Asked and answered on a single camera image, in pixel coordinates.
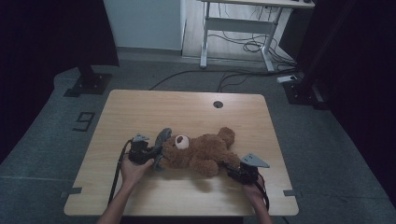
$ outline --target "white desk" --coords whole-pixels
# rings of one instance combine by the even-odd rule
[[[280,14],[284,7],[291,8],[313,8],[315,4],[311,1],[305,3],[303,0],[299,2],[291,0],[200,0],[207,3],[206,15],[205,15],[205,28],[204,28],[204,42],[201,50],[201,68],[206,68],[207,61],[207,32],[209,30],[215,31],[230,31],[239,33],[253,33],[269,35],[264,48],[262,48],[262,57],[268,71],[274,72],[274,67],[271,62],[271,56],[268,52],[271,42],[274,38],[277,24],[279,22]],[[268,6],[268,7],[279,7],[276,13],[276,18],[273,21],[247,21],[247,20],[235,20],[225,18],[211,18],[209,17],[210,3],[226,3],[226,4],[239,4],[239,5],[254,5],[254,6]]]

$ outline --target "teddy bear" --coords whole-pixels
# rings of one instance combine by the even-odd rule
[[[220,166],[227,162],[238,167],[240,159],[230,151],[235,132],[223,127],[217,134],[207,133],[196,138],[186,135],[172,135],[163,142],[161,167],[183,169],[190,168],[200,175],[217,175]]]

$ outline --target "teddy bear leg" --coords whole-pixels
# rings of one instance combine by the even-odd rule
[[[219,166],[215,161],[212,160],[200,160],[196,157],[190,161],[190,168],[200,175],[212,177],[219,172]]]

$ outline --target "dark curtain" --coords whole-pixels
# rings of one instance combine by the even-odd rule
[[[308,78],[324,83],[331,111],[395,205],[396,4],[319,3],[298,57],[300,66]]]
[[[81,64],[119,65],[103,1],[1,1],[1,161],[47,102],[53,78]]]

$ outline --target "table hole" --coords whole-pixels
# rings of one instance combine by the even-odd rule
[[[213,106],[215,108],[222,108],[223,107],[223,103],[220,101],[215,101],[215,103],[213,103]]]

